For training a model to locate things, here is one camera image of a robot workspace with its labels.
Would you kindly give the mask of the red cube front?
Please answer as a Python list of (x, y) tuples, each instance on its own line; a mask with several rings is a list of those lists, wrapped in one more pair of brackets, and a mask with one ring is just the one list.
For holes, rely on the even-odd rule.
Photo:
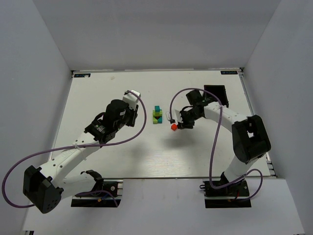
[(174, 123), (173, 123), (173, 124), (171, 125), (171, 129), (172, 129), (173, 131), (176, 131), (176, 130), (177, 130), (177, 128), (178, 128), (178, 127), (177, 127), (177, 125), (176, 125), (176, 124), (174, 124)]

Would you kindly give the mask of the green cube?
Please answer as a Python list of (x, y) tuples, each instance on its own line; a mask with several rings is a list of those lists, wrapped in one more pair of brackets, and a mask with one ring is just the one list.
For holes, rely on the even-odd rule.
[(154, 114), (154, 115), (162, 115), (162, 110), (160, 110), (159, 112), (153, 110), (153, 114)]

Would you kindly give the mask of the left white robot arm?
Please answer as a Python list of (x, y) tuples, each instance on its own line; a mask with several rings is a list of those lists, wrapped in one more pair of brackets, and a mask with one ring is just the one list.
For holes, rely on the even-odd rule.
[(138, 98), (126, 94), (114, 99), (105, 112), (98, 114), (73, 143), (53, 160), (24, 172), (23, 193), (41, 213), (52, 211), (66, 196), (65, 177), (87, 156), (111, 141), (123, 127), (133, 127), (137, 118)]

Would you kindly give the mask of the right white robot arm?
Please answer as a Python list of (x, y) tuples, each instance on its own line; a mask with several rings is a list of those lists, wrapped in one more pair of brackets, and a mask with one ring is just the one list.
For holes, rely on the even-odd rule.
[(216, 122), (218, 130), (224, 127), (232, 134), (234, 157), (221, 174), (221, 183), (216, 185), (210, 180), (210, 186), (221, 189), (243, 180), (254, 171), (252, 165), (271, 149), (262, 118), (239, 114), (206, 90), (188, 88), (187, 91), (189, 109), (170, 109), (171, 123), (176, 122), (178, 129), (192, 129), (196, 120), (205, 118)]

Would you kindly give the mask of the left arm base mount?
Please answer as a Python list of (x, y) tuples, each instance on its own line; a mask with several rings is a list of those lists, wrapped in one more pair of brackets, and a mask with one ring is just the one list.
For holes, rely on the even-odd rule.
[(73, 196), (73, 208), (117, 208), (122, 200), (123, 180), (104, 181), (96, 192)]

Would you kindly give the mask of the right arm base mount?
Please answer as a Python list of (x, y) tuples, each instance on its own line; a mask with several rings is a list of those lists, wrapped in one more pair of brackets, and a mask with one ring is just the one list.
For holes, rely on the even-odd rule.
[(221, 189), (213, 189), (209, 181), (203, 181), (200, 190), (204, 192), (207, 209), (251, 208), (246, 180)]

